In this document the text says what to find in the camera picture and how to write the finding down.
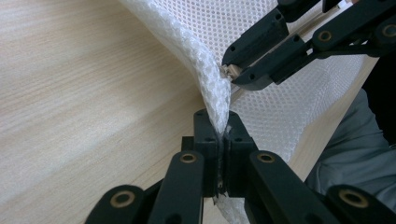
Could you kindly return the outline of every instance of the white mesh fabric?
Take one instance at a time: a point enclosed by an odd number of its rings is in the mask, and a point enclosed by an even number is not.
[[[349,88],[364,63],[363,56],[316,60],[281,85],[244,91],[230,105],[230,81],[220,63],[227,47],[276,6],[276,0],[121,0],[150,31],[190,69],[198,80],[211,122],[222,133],[229,109],[237,112],[260,149],[285,161],[304,127]],[[310,21],[320,6],[289,28]],[[312,32],[303,36],[306,40]],[[247,222],[242,200],[221,197],[219,208],[232,223]]]

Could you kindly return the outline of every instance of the wooden table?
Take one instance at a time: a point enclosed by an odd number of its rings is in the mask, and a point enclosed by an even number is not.
[[[0,223],[81,223],[109,189],[163,178],[204,104],[132,13],[115,0],[4,0],[0,22]],[[301,178],[374,63],[306,128],[290,161]],[[225,223],[211,200],[204,213]]]

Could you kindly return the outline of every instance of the textured fabric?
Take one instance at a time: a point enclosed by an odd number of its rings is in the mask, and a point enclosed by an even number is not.
[[[333,185],[366,190],[396,212],[396,150],[389,147],[360,91],[305,181],[325,194]]]
[[[285,161],[290,159],[304,127],[347,91],[364,64],[363,56],[315,60],[281,85],[243,92],[231,105],[230,80],[221,70],[222,55],[235,39],[276,6],[276,0],[120,1],[196,77],[218,133],[223,133],[231,109],[240,115],[260,149],[274,151]],[[312,21],[320,11],[321,3],[297,22],[288,24],[290,31]],[[309,39],[314,30],[303,34],[302,39]],[[235,212],[234,205],[228,206],[234,204],[230,199],[219,201],[223,214],[244,213]],[[228,217],[228,220],[244,223],[246,216]]]

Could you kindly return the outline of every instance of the gray fabric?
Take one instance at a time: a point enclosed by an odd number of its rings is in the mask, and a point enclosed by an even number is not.
[[[360,90],[305,184],[322,194],[347,184],[373,194],[396,212],[396,150],[379,130]]]

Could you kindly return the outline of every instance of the white fabric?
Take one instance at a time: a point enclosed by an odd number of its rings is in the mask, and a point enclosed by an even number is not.
[[[218,133],[226,127],[229,109],[244,121],[260,149],[290,159],[304,127],[339,99],[364,63],[363,56],[316,60],[281,85],[245,91],[230,105],[230,80],[220,63],[227,47],[276,6],[276,0],[121,0],[150,31],[190,69],[198,80],[211,122]],[[318,14],[313,8],[296,27]],[[309,38],[312,33],[303,36]],[[219,200],[232,223],[244,223],[239,205]]]

